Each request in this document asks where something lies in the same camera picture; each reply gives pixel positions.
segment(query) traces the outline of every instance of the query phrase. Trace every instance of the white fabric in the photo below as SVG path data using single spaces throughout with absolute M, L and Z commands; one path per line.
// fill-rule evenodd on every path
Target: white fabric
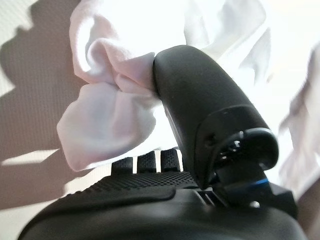
M 258 0 L 82 0 L 70 20 L 74 72 L 89 83 L 57 125 L 75 171 L 177 146 L 152 77 L 162 50 L 201 49 L 249 97 L 266 80 L 270 31 Z
M 320 44 L 311 53 L 307 78 L 292 100 L 280 131 L 290 131 L 292 149 L 279 168 L 280 183 L 298 199 L 320 176 Z

